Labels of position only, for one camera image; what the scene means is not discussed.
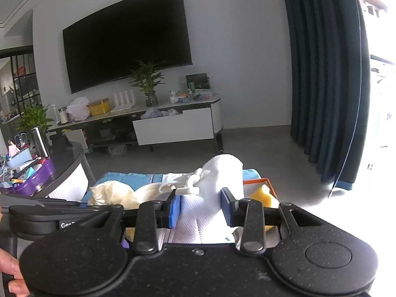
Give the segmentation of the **person's left hand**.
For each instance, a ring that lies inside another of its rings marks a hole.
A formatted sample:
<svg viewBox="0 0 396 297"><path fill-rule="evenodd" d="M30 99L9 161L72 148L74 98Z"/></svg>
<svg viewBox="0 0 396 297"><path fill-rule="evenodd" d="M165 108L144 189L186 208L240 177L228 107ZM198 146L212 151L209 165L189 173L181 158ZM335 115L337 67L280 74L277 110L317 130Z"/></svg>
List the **person's left hand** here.
<svg viewBox="0 0 396 297"><path fill-rule="evenodd" d="M7 284L7 291L17 297L29 296L29 289L20 271L19 261L1 249L1 272L12 276Z"/></svg>

